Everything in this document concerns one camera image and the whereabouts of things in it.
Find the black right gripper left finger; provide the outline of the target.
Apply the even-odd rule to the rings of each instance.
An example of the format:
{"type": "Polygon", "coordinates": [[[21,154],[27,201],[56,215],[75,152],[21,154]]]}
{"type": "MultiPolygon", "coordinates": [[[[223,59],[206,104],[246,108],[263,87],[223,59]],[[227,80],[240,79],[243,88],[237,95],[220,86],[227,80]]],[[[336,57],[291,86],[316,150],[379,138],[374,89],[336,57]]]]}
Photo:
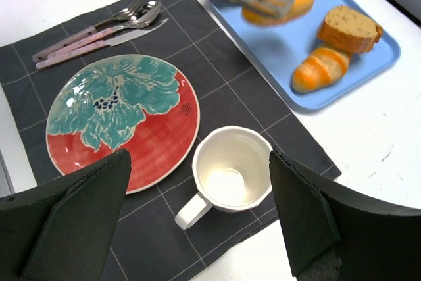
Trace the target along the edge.
{"type": "Polygon", "coordinates": [[[1,198],[1,279],[100,280],[130,173],[120,149],[1,198]]]}

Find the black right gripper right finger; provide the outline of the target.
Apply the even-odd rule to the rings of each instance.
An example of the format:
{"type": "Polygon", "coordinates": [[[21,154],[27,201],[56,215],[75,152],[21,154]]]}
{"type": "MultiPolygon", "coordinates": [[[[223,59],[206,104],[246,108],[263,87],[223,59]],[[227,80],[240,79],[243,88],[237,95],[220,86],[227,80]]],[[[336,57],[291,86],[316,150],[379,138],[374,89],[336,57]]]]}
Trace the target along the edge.
{"type": "Polygon", "coordinates": [[[420,279],[419,209],[356,192],[277,151],[269,167],[296,279],[420,279]]]}

